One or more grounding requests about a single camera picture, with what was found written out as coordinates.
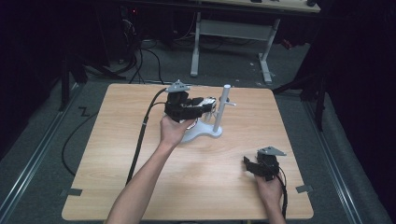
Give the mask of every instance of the wooden tabletop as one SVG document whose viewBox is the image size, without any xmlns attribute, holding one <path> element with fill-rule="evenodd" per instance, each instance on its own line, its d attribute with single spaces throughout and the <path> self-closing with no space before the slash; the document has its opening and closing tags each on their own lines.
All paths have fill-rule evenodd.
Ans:
<svg viewBox="0 0 396 224">
<path fill-rule="evenodd" d="M 112 84 L 94 124 L 72 189 L 63 210 L 66 220 L 103 220 L 125 186 L 143 117 L 154 95 L 164 86 Z M 219 99 L 222 87 L 192 86 L 191 98 Z M 165 102 L 167 93 L 157 102 Z M 257 150 L 276 147 L 288 183 L 287 218 L 311 218 L 313 210 L 274 95 L 267 89 L 231 88 L 219 138 L 200 136 L 179 145 L 165 164 L 144 220 L 254 220 L 265 219 L 253 174 L 243 157 L 256 161 Z M 136 165 L 138 170 L 160 139 L 164 106 L 155 105 Z"/>
<path fill-rule="evenodd" d="M 262 0 L 260 3 L 252 3 L 250 0 L 200 0 L 201 2 L 216 3 L 216 4 L 229 4 L 242 7 L 263 7 L 271 9 L 291 10 L 299 12 L 320 12 L 320 7 L 315 4 L 309 7 L 306 0 Z"/>
</svg>

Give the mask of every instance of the desk leg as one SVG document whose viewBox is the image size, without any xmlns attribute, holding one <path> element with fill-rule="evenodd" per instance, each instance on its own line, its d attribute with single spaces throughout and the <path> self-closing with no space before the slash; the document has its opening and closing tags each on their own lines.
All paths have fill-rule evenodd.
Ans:
<svg viewBox="0 0 396 224">
<path fill-rule="evenodd" d="M 199 65 L 199 36 L 201 32 L 201 12 L 197 12 L 197 22 L 195 24 L 195 45 L 192 53 L 191 73 L 192 77 L 198 77 Z"/>
<path fill-rule="evenodd" d="M 277 27 L 279 26 L 279 23 L 280 23 L 280 19 L 276 19 L 274 22 L 274 25 L 271 29 L 270 35 L 268 37 L 268 41 L 267 41 L 267 45 L 264 49 L 264 53 L 259 54 L 260 65 L 262 66 L 262 75 L 264 77 L 265 84 L 272 84 L 271 74 L 270 74 L 270 70 L 268 69 L 268 64 L 267 64 L 267 57 L 268 57 L 268 53 L 270 52 L 271 46 L 274 42 L 274 38 L 275 38 Z"/>
</svg>

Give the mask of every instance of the desk top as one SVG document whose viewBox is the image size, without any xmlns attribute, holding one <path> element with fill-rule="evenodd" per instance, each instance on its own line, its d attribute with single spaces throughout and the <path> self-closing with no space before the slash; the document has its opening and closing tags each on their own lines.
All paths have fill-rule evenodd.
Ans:
<svg viewBox="0 0 396 224">
<path fill-rule="evenodd" d="M 136 142 L 149 103 L 161 85 L 109 86 L 63 210 L 67 220 L 103 220 L 125 186 Z M 222 88 L 192 86 L 191 98 L 221 96 Z M 166 93 L 157 102 L 166 101 Z M 253 174 L 243 157 L 255 161 L 257 150 L 276 147 L 287 178 L 287 218 L 311 218 L 313 210 L 274 95 L 267 89 L 231 88 L 220 126 L 222 136 L 200 136 L 179 145 L 168 159 L 151 197 L 144 220 L 266 219 Z M 160 139 L 163 105 L 150 112 L 136 165 L 149 158 Z"/>
<path fill-rule="evenodd" d="M 306 0 L 262 0 L 261 3 L 252 3 L 250 0 L 200 0 L 207 3 L 228 4 L 243 7 L 263 7 L 272 9 L 292 10 L 300 12 L 320 12 L 320 7 L 315 4 L 309 7 Z"/>
</svg>

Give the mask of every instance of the stand base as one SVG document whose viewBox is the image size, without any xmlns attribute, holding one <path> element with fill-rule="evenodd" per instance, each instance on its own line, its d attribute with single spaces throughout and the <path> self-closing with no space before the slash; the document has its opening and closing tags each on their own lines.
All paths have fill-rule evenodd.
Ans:
<svg viewBox="0 0 396 224">
<path fill-rule="evenodd" d="M 197 120 L 196 125 L 184 133 L 181 143 L 192 141 L 194 138 L 202 135 L 218 138 L 222 134 L 222 128 L 219 127 L 217 132 L 213 132 L 214 125 L 203 123 L 201 119 Z"/>
</svg>

